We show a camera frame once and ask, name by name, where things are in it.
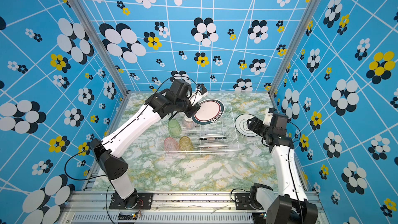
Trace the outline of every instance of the wallpaper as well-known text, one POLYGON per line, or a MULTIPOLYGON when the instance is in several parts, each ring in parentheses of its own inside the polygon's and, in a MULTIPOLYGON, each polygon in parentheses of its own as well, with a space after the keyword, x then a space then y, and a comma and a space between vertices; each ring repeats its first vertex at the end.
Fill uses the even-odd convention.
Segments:
POLYGON ((131 91, 170 77, 209 91, 269 90, 308 2, 81 0, 131 91))
POLYGON ((322 0, 273 95, 332 224, 398 223, 398 0, 322 0))
POLYGON ((68 0, 0 0, 0 51, 0 223, 54 223, 123 96, 68 0))

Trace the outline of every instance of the black mounting plate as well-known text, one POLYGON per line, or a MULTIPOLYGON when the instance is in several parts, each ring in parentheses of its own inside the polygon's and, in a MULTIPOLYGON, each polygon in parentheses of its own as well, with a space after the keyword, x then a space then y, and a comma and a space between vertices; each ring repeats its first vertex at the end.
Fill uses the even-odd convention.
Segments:
MULTIPOLYGON (((153 193, 138 192, 137 199, 142 200, 144 202, 144 205, 141 207, 141 209, 150 209, 152 206, 153 193)), ((111 203, 109 204, 109 209, 126 210, 124 208, 123 200, 122 200, 122 198, 120 198, 119 194, 117 194, 117 193, 112 194, 112 200, 111 200, 111 203)), ((137 204, 132 209, 140 209, 140 202, 137 201, 137 204)))
POLYGON ((235 193, 235 207, 238 210, 264 210, 255 209, 250 205, 250 193, 235 193))

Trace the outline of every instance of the green glass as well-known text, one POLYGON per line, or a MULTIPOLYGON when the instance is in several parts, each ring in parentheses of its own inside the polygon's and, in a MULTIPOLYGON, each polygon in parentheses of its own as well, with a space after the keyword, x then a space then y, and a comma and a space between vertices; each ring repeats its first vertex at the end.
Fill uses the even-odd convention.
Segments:
POLYGON ((177 120, 172 119, 168 122, 167 127, 169 128, 169 135, 172 137, 178 137, 181 134, 181 126, 177 120))

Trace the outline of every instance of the green marble surface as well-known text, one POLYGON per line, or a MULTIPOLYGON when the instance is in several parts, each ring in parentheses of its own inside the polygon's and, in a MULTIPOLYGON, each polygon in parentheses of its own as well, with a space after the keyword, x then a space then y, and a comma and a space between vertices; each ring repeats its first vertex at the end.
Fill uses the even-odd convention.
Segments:
MULTIPOLYGON (((135 114, 149 96, 148 93, 132 93, 119 126, 135 114)), ((206 98, 231 103, 234 118, 243 113, 263 118, 265 110, 272 107, 267 93, 209 93, 206 98)), ((253 183, 278 190, 273 159, 258 136, 249 138, 238 133, 240 150, 225 155, 167 156, 155 152, 158 130, 159 122, 132 143, 123 156, 129 164, 128 175, 137 190, 249 190, 253 183)), ((106 190, 110 183, 104 178, 97 178, 92 190, 106 190)))

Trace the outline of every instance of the white wire dish rack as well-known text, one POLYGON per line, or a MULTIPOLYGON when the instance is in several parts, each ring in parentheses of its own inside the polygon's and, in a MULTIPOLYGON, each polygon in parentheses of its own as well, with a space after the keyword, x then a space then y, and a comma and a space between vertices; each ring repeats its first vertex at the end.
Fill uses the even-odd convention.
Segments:
POLYGON ((169 152, 164 149, 164 140, 168 137, 169 131, 167 127, 168 117, 160 120, 158 139, 156 142, 156 152, 166 153, 166 154, 226 154, 232 151, 239 150, 239 142, 238 135, 236 133, 235 122, 234 122, 234 114, 232 112, 232 106, 230 103, 224 103, 224 113, 223 115, 216 121, 207 125, 197 125, 191 129, 186 128, 182 124, 182 120, 184 119, 184 113, 179 112, 174 119, 178 121, 181 126, 181 134, 177 137, 172 136, 177 142, 179 142, 180 138, 183 136, 187 136, 191 139, 193 144, 192 151, 178 151, 178 152, 169 152), (223 135, 228 138, 222 140, 199 140, 199 137, 202 137, 207 134, 218 134, 223 135), (218 147, 218 148, 198 148, 198 146, 208 143, 208 142, 220 142, 226 144, 226 147, 218 147))

